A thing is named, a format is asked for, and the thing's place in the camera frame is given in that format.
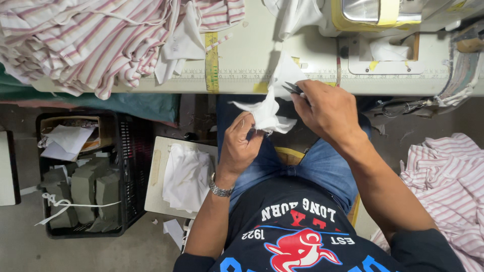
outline yellow measuring tape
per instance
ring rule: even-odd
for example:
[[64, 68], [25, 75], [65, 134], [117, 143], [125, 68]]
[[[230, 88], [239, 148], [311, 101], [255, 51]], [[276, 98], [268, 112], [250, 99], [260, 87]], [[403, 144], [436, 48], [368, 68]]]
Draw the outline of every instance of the yellow measuring tape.
[[[205, 47], [218, 41], [216, 32], [205, 33]], [[208, 93], [218, 93], [218, 51], [217, 46], [205, 53], [205, 83]]]

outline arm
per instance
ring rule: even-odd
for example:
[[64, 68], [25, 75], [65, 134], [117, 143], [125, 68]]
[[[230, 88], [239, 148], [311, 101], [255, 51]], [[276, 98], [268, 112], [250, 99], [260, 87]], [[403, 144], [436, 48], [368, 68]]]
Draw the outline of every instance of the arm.
[[[247, 133], [255, 124], [249, 112], [241, 113], [225, 131], [220, 163], [215, 175], [215, 185], [230, 189], [239, 175], [259, 153], [264, 138], [262, 131], [254, 132], [250, 141]], [[228, 230], [229, 197], [214, 195], [211, 191], [203, 201], [188, 236], [185, 252], [217, 259], [224, 248]]]
[[362, 202], [388, 242], [399, 229], [438, 230], [432, 217], [360, 128], [355, 97], [319, 81], [303, 80], [297, 85], [310, 106], [303, 97], [292, 94], [296, 111], [313, 132], [348, 162]]

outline pink striped fabric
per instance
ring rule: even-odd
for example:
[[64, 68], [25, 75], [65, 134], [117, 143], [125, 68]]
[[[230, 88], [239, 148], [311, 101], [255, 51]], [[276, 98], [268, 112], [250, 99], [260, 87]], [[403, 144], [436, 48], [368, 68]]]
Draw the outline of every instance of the pink striped fabric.
[[[483, 150], [462, 133], [427, 138], [422, 146], [410, 147], [400, 178], [435, 220], [466, 271], [484, 271]], [[371, 241], [389, 248], [381, 230]]]
[[[0, 0], [0, 62], [21, 82], [48, 76], [62, 91], [116, 84], [135, 88], [154, 72], [160, 46], [173, 33], [186, 0]], [[244, 18], [243, 0], [200, 0], [200, 32]]]

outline metal watch band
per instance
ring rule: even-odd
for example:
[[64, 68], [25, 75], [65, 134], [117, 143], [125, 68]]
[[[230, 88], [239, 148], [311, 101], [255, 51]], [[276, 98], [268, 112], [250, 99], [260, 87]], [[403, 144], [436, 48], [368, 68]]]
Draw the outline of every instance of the metal watch band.
[[234, 187], [235, 185], [228, 190], [220, 189], [219, 187], [217, 187], [217, 185], [215, 185], [215, 172], [210, 177], [209, 188], [212, 191], [212, 193], [216, 196], [230, 197], [230, 195], [234, 192]]

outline red bull logo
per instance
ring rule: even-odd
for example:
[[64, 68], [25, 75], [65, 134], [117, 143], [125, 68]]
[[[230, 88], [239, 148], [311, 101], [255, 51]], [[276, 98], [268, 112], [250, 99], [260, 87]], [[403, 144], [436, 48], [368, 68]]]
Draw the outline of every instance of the red bull logo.
[[323, 258], [334, 264], [343, 264], [333, 251], [322, 248], [321, 234], [310, 228], [282, 236], [276, 244], [264, 244], [267, 250], [274, 253], [271, 266], [276, 272], [295, 272], [295, 268], [309, 268]]

